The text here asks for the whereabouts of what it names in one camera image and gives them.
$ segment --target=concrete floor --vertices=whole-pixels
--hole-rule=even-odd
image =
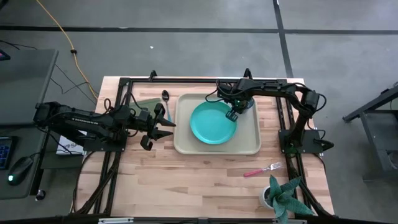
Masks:
[[[63,26],[199,27],[275,29],[272,0],[42,0]],[[286,29],[396,30],[395,0],[280,0]],[[35,1],[11,1],[0,12],[0,25],[53,26]],[[278,34],[69,33],[80,66],[99,91],[106,75],[240,77],[246,67],[255,77],[286,77]],[[57,64],[76,83],[70,47],[60,32],[0,31],[0,39],[39,49],[57,49]],[[315,116],[335,147],[325,153],[326,174],[335,213],[344,218],[396,223],[397,181],[364,184],[362,175],[377,161],[360,120],[341,117],[398,81],[396,35],[286,35],[295,78],[325,94],[328,104]],[[7,50],[9,46],[0,45]],[[64,90],[73,85],[55,69],[52,78]],[[82,88],[90,95],[87,87]],[[50,83],[46,101],[84,110],[94,105],[78,90],[60,94]],[[0,201],[0,219],[66,214],[76,172],[45,173],[47,198],[35,202]]]

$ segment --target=tray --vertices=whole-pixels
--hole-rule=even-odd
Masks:
[[[257,115],[257,105],[244,114],[239,114],[235,135],[226,143],[206,144],[195,137],[190,127],[193,110],[205,102],[204,93],[188,93],[180,96],[175,105],[174,148],[182,154],[196,155],[253,155],[260,150],[261,135]]]

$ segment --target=green cloth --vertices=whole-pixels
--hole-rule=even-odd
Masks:
[[[137,104],[141,107],[141,108],[147,108],[147,110],[150,112],[151,116],[155,115],[154,109],[157,103],[160,103],[161,99],[160,98],[154,98],[154,99],[149,99],[149,100],[141,100],[141,101],[137,101]],[[141,112],[141,109],[137,107],[137,105],[132,102],[130,103],[130,108],[134,109],[136,111],[136,116],[139,115],[139,113]]]

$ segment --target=wooden table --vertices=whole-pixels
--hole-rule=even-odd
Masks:
[[[97,113],[103,113],[103,101],[114,104],[120,77],[104,77]],[[301,82],[291,78],[288,82]],[[162,90],[170,93],[169,108],[174,120],[175,102],[186,92],[210,93],[214,84],[199,83],[136,83],[133,94],[137,100],[160,97]],[[280,153],[277,132],[280,129],[276,100],[255,97],[261,128],[261,149],[252,156],[190,156],[174,149],[173,136],[154,143],[151,151],[139,145],[142,134],[127,141],[122,154],[113,201],[112,216],[122,217],[213,217],[274,218],[273,210],[260,206],[259,192],[269,185],[269,176],[280,184],[288,181],[287,170],[279,169],[245,179],[243,173],[263,168],[274,162],[285,165]],[[282,100],[287,114],[285,100]],[[94,153],[85,164],[78,185],[77,205],[80,208],[98,185],[103,152]],[[309,189],[330,213],[333,213],[325,171],[319,158],[302,154]],[[299,199],[302,194],[297,188]],[[106,197],[103,197],[104,208]]]

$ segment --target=potted plant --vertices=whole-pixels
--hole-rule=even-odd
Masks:
[[[312,210],[292,197],[300,181],[301,178],[297,177],[280,186],[276,178],[271,175],[269,177],[269,186],[264,188],[260,193],[259,199],[261,205],[274,209],[275,217],[283,224],[287,223],[288,210],[302,215],[313,214]]]

